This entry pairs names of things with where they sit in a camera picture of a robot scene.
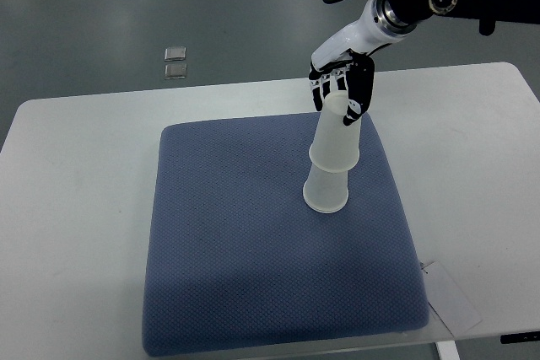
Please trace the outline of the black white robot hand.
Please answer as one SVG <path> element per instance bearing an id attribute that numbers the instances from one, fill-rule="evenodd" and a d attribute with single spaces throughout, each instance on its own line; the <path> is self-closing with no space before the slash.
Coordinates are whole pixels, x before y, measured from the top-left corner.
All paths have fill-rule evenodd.
<path id="1" fill-rule="evenodd" d="M 415 28 L 403 23 L 388 0 L 368 0 L 359 19 L 332 35 L 311 55 L 308 79 L 314 106 L 322 110 L 330 80 L 347 93 L 343 124 L 351 126 L 369 109 L 375 62 L 372 55 L 403 40 Z"/>

